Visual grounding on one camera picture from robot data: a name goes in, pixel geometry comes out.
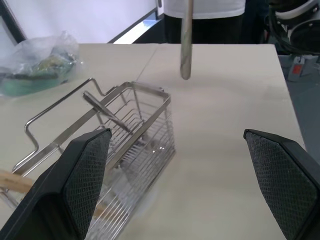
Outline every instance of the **white wall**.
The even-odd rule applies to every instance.
[[[10,54],[16,44],[3,18],[0,16],[0,59]]]
[[[107,43],[156,7],[155,0],[6,0],[26,37],[67,31],[79,43]]]

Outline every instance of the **wire basket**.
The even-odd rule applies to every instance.
[[[85,91],[83,98],[93,108],[40,149],[29,126],[89,82],[103,99],[98,101]],[[176,152],[170,102],[163,89],[137,82],[125,82],[102,93],[96,80],[90,78],[26,123],[25,133],[35,149],[15,165],[12,173],[26,177],[48,158],[57,160],[83,130],[110,128],[103,184],[86,239],[114,240]],[[12,207],[23,198],[7,189],[2,189],[0,196]]]

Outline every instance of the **black pants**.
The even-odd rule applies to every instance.
[[[241,34],[243,16],[192,21],[193,44],[237,44]],[[181,43],[182,19],[164,15],[166,41]]]

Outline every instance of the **table surface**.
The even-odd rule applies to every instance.
[[[123,82],[146,82],[171,94],[177,153],[119,239],[285,239],[243,139],[249,128],[304,146],[272,45],[194,45],[188,81],[179,75],[180,45],[82,44],[80,54],[85,73],[78,80],[0,99],[1,169],[10,171],[33,150],[24,134],[26,121],[87,77],[105,91]],[[31,130],[48,143],[89,109],[74,96]],[[0,207],[2,226],[10,211]]]

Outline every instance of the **white shirt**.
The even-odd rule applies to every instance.
[[[188,0],[164,0],[164,14],[184,18]],[[240,16],[246,0],[193,0],[193,19],[220,19]]]

